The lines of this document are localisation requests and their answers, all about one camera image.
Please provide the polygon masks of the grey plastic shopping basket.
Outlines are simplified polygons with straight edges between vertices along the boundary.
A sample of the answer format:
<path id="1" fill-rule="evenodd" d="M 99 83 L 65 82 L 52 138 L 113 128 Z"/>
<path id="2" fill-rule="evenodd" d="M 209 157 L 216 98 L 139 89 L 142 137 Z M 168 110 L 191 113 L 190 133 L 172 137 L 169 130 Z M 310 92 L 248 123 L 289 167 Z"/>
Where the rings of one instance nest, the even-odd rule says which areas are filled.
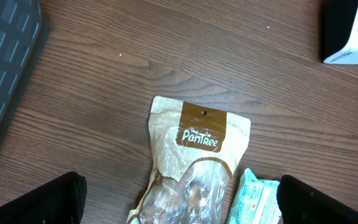
<path id="1" fill-rule="evenodd" d="M 49 30 L 40 0 L 0 0 L 0 147 Z"/>

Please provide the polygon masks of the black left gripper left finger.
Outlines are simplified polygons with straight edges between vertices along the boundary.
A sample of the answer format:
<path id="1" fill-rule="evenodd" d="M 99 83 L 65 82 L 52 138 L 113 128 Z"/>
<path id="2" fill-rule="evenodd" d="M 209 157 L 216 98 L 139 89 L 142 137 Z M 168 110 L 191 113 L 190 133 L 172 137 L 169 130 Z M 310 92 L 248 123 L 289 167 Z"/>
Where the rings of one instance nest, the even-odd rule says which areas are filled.
<path id="1" fill-rule="evenodd" d="M 67 172 L 1 206 L 0 223 L 80 224 L 86 194 L 86 178 Z"/>

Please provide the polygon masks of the brown mushroom snack bag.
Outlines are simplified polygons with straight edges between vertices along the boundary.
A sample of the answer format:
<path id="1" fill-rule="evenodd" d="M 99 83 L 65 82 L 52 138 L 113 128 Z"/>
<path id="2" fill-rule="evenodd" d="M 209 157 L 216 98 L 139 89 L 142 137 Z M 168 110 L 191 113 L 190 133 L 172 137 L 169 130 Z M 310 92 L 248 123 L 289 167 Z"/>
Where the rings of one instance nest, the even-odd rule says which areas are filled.
<path id="1" fill-rule="evenodd" d="M 153 167 L 134 223 L 219 223 L 223 198 L 250 137 L 249 119 L 162 96 L 153 98 Z"/>

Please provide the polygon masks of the white barcode scanner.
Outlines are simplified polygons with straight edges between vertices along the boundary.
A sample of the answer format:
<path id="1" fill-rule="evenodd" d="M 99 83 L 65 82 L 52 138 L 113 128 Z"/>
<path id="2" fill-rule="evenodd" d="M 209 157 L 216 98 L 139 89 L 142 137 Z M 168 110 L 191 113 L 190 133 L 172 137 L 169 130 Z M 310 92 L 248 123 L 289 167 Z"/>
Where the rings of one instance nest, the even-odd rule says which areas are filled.
<path id="1" fill-rule="evenodd" d="M 358 65 L 358 0 L 324 4 L 323 62 Z"/>

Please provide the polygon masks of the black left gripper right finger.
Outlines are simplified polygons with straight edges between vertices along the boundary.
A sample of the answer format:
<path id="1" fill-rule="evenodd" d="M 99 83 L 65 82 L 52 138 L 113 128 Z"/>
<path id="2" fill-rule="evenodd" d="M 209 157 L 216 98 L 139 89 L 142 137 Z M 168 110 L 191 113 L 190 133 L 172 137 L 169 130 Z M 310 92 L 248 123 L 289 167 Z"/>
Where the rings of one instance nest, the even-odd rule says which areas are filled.
<path id="1" fill-rule="evenodd" d="M 283 175 L 277 203 L 284 224 L 358 224 L 358 212 L 308 184 Z"/>

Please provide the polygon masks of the teal snack packet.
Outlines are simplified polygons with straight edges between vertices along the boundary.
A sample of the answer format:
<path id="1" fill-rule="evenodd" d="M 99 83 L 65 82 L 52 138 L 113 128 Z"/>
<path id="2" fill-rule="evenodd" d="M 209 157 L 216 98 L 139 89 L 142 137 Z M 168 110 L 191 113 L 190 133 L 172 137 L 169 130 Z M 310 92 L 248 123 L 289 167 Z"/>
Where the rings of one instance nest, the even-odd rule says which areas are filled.
<path id="1" fill-rule="evenodd" d="M 277 203 L 277 180 L 258 179 L 247 168 L 231 205 L 227 224 L 278 224 L 282 213 Z"/>

